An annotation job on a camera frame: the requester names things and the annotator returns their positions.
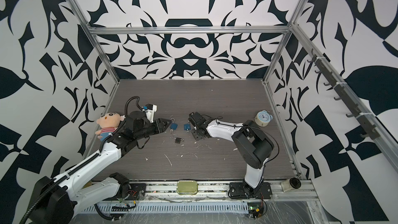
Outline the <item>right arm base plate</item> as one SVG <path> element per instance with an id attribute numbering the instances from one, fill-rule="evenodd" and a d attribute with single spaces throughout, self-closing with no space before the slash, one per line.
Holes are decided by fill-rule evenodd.
<path id="1" fill-rule="evenodd" d="M 229 183 L 228 197 L 232 200 L 271 199 L 273 193 L 269 183 L 260 183 L 257 188 L 251 188 L 247 183 Z"/>

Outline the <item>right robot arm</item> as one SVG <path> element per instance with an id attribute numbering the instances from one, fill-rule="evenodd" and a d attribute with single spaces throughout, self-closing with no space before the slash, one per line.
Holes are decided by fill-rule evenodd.
<path id="1" fill-rule="evenodd" d="M 231 141 L 246 163 L 246 174 L 241 183 L 232 183 L 229 189 L 231 199 L 259 198 L 266 192 L 264 169 L 271 157 L 275 143 L 252 120 L 244 123 L 223 122 L 219 118 L 190 113 L 188 118 L 193 126 L 191 133 L 195 140 L 218 138 Z"/>

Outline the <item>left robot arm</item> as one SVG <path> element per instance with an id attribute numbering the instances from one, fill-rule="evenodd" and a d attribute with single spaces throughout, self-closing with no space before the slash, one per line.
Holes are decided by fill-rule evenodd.
<path id="1" fill-rule="evenodd" d="M 101 129 L 98 136 L 109 128 L 100 147 L 79 164 L 69 168 L 53 178 L 43 177 L 34 186 L 30 203 L 20 223 L 31 220 L 35 224 L 68 224 L 86 208 L 108 198 L 125 199 L 128 196 L 129 179 L 114 173 L 100 183 L 86 184 L 112 163 L 138 147 L 138 140 L 150 139 L 151 136 L 165 132 L 172 120 L 154 118 L 157 106 L 136 105 L 137 111 L 129 112 L 133 96 L 125 104 L 124 115 L 105 114 L 98 119 Z"/>

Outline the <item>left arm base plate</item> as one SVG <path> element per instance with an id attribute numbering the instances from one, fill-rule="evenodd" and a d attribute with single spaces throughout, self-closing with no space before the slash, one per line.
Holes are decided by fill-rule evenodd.
<path id="1" fill-rule="evenodd" d="M 140 200 L 146 195 L 145 183 L 125 183 L 121 185 L 120 196 L 123 200 Z"/>

